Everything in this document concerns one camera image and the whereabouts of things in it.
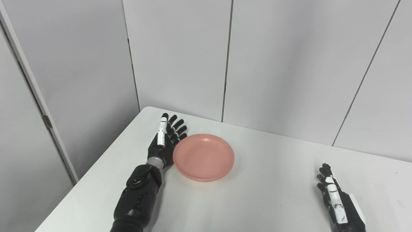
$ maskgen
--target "white table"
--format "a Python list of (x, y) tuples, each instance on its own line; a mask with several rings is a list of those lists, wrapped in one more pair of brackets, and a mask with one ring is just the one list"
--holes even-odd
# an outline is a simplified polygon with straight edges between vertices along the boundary
[[(174, 113), (144, 108), (36, 232), (109, 232), (125, 182), (146, 162), (164, 112)], [(170, 168), (145, 231), (328, 232), (315, 178), (323, 162), (332, 166), (342, 189), (355, 194), (369, 232), (412, 231), (412, 163), (177, 115), (189, 135), (225, 139), (235, 163), (212, 182), (190, 180)]]

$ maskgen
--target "black forearm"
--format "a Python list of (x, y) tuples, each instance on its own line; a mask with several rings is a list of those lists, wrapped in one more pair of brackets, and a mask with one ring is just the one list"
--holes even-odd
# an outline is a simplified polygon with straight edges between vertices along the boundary
[(110, 232), (143, 231), (150, 222), (161, 184), (158, 168), (150, 164), (137, 166), (117, 203)]

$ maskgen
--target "fingertip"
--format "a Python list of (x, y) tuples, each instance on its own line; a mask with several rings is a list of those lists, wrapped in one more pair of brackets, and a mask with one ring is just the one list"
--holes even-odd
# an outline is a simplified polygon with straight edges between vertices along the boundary
[(179, 128), (184, 122), (185, 122), (185, 121), (184, 121), (183, 119), (180, 119), (179, 121), (177, 121), (177, 123), (175, 123), (175, 124), (173, 125), (173, 128), (175, 128), (175, 130), (176, 130), (176, 129)]
[(166, 120), (169, 120), (169, 115), (167, 113), (163, 113), (162, 118), (166, 118)]
[(181, 136), (179, 136), (179, 139), (180, 140), (183, 140), (184, 138), (186, 138), (187, 137), (187, 134), (186, 133), (183, 133)]
[(173, 115), (173, 116), (170, 118), (169, 122), (170, 122), (170, 123), (173, 123), (176, 119), (178, 119), (178, 116), (177, 116), (177, 115)]
[(182, 126), (179, 130), (176, 131), (176, 134), (180, 135), (182, 134), (185, 130), (187, 130), (187, 126)]

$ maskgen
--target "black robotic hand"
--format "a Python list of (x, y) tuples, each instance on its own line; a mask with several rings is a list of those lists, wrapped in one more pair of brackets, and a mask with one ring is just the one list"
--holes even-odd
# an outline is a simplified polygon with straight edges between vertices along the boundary
[(152, 143), (149, 145), (147, 160), (148, 162), (155, 163), (155, 159), (161, 159), (163, 162), (163, 168), (173, 164), (173, 151), (176, 145), (184, 138), (187, 137), (187, 134), (184, 133), (187, 130), (187, 126), (182, 126), (185, 122), (183, 119), (180, 119), (175, 124), (173, 124), (178, 117), (173, 115), (170, 120), (169, 115), (164, 113), (159, 126), (159, 131), (152, 140)]
[(142, 232), (152, 217), (156, 196), (162, 185), (160, 170), (173, 164), (175, 146), (187, 135), (183, 119), (173, 115), (161, 118), (159, 131), (149, 145), (147, 162), (137, 166), (126, 182), (117, 203), (110, 232)]
[(326, 163), (319, 168), (317, 184), (329, 211), (333, 232), (366, 232), (365, 219), (353, 194), (343, 192)]

